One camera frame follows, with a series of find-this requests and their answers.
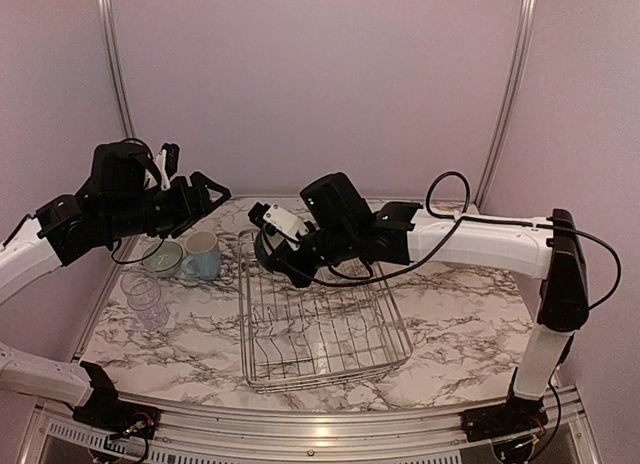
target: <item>white mug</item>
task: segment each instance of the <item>white mug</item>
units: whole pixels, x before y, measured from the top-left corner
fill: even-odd
[[[191,279],[212,281],[222,266],[218,237],[209,231],[198,231],[184,242],[187,257],[182,261],[182,272]]]

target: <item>white marble surface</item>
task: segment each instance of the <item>white marble surface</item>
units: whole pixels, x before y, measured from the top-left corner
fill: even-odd
[[[414,345],[401,368],[378,382],[271,394],[251,390],[241,364],[236,243],[241,230],[252,228],[247,212],[256,200],[305,211],[294,198],[225,204],[194,228],[215,230],[220,237],[221,277],[212,283],[163,280],[171,317],[156,332],[142,327],[116,285],[83,360],[100,364],[122,392],[245,409],[409,409],[506,394],[531,328],[512,277],[440,263],[390,281]],[[373,208],[380,204],[372,201]],[[140,239],[132,257],[151,242]]]

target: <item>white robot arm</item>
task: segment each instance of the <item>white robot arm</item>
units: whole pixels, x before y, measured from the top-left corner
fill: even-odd
[[[580,231],[569,212],[556,209],[549,218],[512,219],[438,214],[412,202],[390,202],[372,212],[342,173],[315,181],[300,195],[315,223],[267,204],[258,203],[249,213],[261,230],[254,244],[259,262],[268,271],[286,274],[296,287],[312,282],[338,288],[362,285],[361,280],[323,282],[315,277],[321,267],[354,258],[365,264],[407,266],[364,284],[408,272],[428,260],[500,268],[541,279],[539,312],[506,403],[465,411],[462,428],[469,441],[477,441],[548,422],[542,404],[547,383],[589,315]]]
[[[95,247],[112,250],[138,234],[177,237],[231,197],[199,172],[177,176],[179,148],[165,144],[153,159],[138,139],[102,144],[91,176],[75,195],[63,195],[27,216],[0,247],[0,305],[39,277]],[[212,200],[210,191],[220,194]],[[120,401],[95,364],[56,362],[0,343],[0,388],[65,402],[74,419],[114,433],[132,432],[140,413],[157,409]],[[152,437],[151,426],[138,429]]]

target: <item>transparent cup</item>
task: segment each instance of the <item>transparent cup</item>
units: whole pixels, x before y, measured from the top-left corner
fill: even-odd
[[[169,310],[162,300],[162,289],[156,277],[133,269],[122,276],[120,287],[127,297],[127,304],[146,329],[156,331],[167,323]]]

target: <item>purple wall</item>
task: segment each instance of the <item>purple wall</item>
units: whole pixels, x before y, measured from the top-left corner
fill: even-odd
[[[564,372],[575,380],[605,463],[638,462],[640,357],[640,0],[539,0],[534,39],[486,212],[566,207],[624,265],[615,298],[594,311]],[[585,244],[591,299],[614,278]]]
[[[95,0],[0,0],[0,235],[88,177],[120,138]],[[94,251],[0,307],[0,341],[68,359],[109,268]],[[33,400],[0,393],[0,462],[15,462]]]
[[[452,167],[479,180],[520,1],[113,3],[136,132],[183,168],[236,194],[344,170],[406,197]]]

